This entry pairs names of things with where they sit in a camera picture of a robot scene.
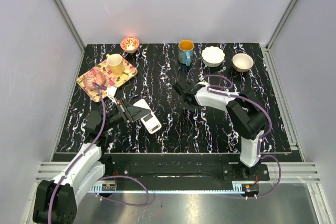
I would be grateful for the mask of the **white remote control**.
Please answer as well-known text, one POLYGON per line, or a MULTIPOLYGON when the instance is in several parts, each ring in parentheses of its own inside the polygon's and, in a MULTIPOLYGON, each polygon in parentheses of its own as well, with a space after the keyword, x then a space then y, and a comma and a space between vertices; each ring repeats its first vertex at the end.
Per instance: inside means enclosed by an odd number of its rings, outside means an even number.
POLYGON ((145 128, 147 129, 147 131, 150 134, 154 134, 155 132, 157 132, 158 130, 161 129, 162 124, 157 119, 157 117, 155 116, 154 112, 151 110, 151 108, 149 107, 148 103, 144 99, 141 99, 141 100, 137 101, 134 104, 134 106, 138 106, 140 108, 148 109, 148 110, 151 111, 150 114, 148 114, 145 117, 141 118, 141 122, 143 123, 143 125, 145 126, 145 128))

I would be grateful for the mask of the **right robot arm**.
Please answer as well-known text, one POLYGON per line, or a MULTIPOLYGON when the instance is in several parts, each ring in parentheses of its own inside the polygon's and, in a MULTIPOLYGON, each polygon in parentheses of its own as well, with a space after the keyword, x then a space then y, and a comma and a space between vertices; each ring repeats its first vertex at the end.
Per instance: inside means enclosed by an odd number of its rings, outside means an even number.
POLYGON ((271 131, 272 122, 266 110, 252 99, 252 94, 228 92, 226 88, 204 80, 196 84, 182 80, 173 88, 189 106, 210 107, 229 115, 241 138, 239 175, 245 180, 256 176, 256 165, 261 160, 260 145, 263 137, 271 131))

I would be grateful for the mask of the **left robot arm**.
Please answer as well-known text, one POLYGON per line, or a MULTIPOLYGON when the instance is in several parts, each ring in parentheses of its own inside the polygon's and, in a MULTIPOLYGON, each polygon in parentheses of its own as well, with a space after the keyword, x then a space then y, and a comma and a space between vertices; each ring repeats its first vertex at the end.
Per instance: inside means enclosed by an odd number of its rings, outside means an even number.
POLYGON ((99 179, 112 177, 112 159, 104 157, 109 144, 107 131, 122 122, 136 122, 151 114, 151 109, 131 105, 124 99, 115 102, 117 110, 91 111, 86 116, 85 143, 67 167, 51 180, 42 180, 36 190, 34 223, 73 223, 78 206, 99 179))

